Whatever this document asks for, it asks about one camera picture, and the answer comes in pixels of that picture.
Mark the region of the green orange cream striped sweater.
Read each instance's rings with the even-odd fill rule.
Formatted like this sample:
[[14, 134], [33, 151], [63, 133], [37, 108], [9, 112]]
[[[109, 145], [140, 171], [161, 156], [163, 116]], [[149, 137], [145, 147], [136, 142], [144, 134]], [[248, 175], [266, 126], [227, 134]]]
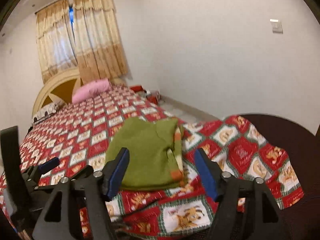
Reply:
[[126, 119], [106, 151], [107, 162], [114, 160], [123, 147], [130, 152], [121, 188], [154, 191], [184, 186], [182, 135], [176, 118], [156, 122]]

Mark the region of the dark wooden footboard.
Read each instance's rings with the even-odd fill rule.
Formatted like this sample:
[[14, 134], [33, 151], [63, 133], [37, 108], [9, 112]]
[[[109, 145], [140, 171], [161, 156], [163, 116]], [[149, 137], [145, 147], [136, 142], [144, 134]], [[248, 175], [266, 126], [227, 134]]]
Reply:
[[304, 196], [281, 211], [291, 239], [319, 239], [319, 138], [291, 120], [266, 114], [243, 114], [273, 146], [283, 148]]

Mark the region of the red patchwork teddy bedspread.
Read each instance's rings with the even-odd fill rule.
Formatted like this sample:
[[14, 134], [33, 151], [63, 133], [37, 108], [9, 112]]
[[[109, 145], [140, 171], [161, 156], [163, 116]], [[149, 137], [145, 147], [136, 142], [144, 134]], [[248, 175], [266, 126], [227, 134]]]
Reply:
[[[41, 176], [42, 186], [55, 185], [87, 165], [101, 170], [114, 135], [126, 119], [134, 117], [148, 122], [176, 118], [129, 88], [113, 86], [95, 98], [68, 104], [35, 125], [20, 145], [20, 168], [24, 171], [59, 158], [60, 165]], [[287, 152], [271, 145], [242, 116], [193, 124], [178, 121], [183, 131], [185, 185], [154, 191], [120, 191], [106, 204], [120, 233], [141, 239], [182, 239], [211, 226], [217, 204], [205, 195], [196, 170], [194, 153], [198, 148], [236, 178], [263, 178], [280, 209], [304, 196]]]

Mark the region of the white car-print pillow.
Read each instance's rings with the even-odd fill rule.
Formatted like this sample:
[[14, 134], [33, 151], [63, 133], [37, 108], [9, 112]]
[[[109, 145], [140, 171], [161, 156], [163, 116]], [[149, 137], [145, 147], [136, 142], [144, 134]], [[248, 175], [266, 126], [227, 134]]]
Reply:
[[52, 115], [56, 114], [65, 105], [66, 103], [63, 100], [58, 100], [43, 106], [39, 111], [37, 111], [33, 115], [32, 126], [35, 126], [40, 122], [48, 119]]

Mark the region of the cream wooden headboard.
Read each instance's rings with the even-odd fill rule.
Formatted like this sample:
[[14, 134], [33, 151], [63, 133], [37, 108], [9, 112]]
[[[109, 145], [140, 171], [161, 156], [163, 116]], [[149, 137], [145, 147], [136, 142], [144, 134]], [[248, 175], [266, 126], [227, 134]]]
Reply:
[[[126, 85], [126, 82], [120, 77], [112, 78], [109, 81], [111, 87]], [[72, 103], [72, 95], [83, 85], [79, 69], [76, 67], [68, 68], [52, 76], [40, 90], [33, 106], [32, 115], [54, 101], [63, 100], [65, 103]]]

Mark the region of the pink pillow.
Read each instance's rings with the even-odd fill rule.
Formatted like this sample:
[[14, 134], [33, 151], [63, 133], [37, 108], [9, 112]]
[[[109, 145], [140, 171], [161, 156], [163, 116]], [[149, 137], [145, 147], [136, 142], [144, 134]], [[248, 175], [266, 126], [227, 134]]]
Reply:
[[111, 88], [109, 79], [99, 79], [91, 81], [78, 88], [72, 95], [72, 104], [81, 103], [89, 98], [95, 98], [99, 94]]

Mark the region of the red items beside bed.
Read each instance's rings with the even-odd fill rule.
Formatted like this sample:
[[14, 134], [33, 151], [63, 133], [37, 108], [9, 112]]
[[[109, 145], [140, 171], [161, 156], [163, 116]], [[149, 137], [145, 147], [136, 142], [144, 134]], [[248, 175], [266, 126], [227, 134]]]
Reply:
[[142, 85], [130, 86], [130, 89], [140, 97], [145, 98], [155, 105], [158, 105], [159, 101], [161, 100], [161, 95], [157, 90], [147, 90], [144, 89]]

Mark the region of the beige floral curtain behind bed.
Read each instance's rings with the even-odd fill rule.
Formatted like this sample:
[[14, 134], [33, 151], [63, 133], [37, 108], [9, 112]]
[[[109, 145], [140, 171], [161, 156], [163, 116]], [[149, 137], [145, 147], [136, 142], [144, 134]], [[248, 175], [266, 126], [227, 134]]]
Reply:
[[76, 67], [83, 83], [127, 74], [113, 0], [59, 0], [36, 13], [42, 81]]

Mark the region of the white wall switch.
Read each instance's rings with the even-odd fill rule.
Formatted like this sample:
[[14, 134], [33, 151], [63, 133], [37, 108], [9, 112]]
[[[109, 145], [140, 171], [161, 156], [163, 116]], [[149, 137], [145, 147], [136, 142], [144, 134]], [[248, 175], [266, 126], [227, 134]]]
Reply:
[[283, 28], [281, 21], [278, 19], [270, 19], [270, 23], [272, 25], [272, 33], [275, 34], [282, 34], [283, 33]]

